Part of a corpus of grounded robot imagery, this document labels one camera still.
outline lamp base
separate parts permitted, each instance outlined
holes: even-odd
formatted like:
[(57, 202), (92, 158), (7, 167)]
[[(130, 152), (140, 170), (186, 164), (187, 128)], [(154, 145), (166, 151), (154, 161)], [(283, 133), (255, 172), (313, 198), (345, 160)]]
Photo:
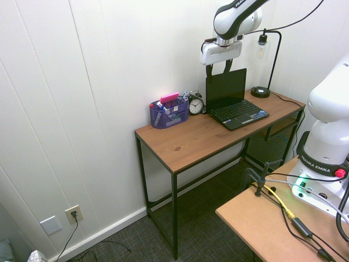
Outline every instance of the lamp base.
[(251, 95), (259, 98), (267, 98), (270, 96), (270, 90), (265, 87), (255, 86), (251, 89)]

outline laptop keyboard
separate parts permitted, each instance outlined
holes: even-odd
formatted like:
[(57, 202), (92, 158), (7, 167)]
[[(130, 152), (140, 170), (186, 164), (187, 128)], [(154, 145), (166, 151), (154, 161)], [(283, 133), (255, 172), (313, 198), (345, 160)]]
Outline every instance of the laptop keyboard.
[(258, 109), (254, 104), (247, 100), (243, 100), (238, 104), (230, 105), (225, 108), (211, 110), (211, 115), (218, 118), (220, 121), (234, 118), (243, 113)]

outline laptop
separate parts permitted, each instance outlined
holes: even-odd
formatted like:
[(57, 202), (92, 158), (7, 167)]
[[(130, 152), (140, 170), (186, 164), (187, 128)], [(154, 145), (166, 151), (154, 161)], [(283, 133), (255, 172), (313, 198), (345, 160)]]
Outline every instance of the laptop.
[(247, 69), (206, 78), (207, 112), (229, 130), (246, 126), (269, 114), (244, 99)]

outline carpet floor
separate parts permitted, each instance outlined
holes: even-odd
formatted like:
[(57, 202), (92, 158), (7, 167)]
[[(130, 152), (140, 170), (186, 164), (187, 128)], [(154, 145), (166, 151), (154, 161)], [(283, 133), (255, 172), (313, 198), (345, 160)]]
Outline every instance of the carpet floor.
[[(238, 163), (178, 198), (178, 262), (260, 262), (261, 259), (215, 214), (240, 193), (247, 162)], [(172, 229), (171, 203), (155, 211), (167, 232)], [(147, 217), (136, 221), (70, 261), (169, 262), (172, 249)]]

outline yellow cable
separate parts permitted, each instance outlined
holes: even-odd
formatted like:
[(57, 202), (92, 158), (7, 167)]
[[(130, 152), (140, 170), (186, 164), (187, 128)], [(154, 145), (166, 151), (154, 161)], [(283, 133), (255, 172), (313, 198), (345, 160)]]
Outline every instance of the yellow cable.
[(284, 204), (284, 202), (279, 198), (278, 195), (276, 195), (276, 193), (274, 191), (272, 191), (269, 187), (267, 187), (266, 185), (264, 185), (264, 188), (267, 189), (269, 192), (271, 192), (275, 197), (276, 199), (279, 201), (279, 203), (284, 207), (287, 215), (288, 215), (288, 218), (290, 220), (293, 220), (296, 216), (291, 212), (291, 210), (289, 210), (287, 208), (287, 206)]

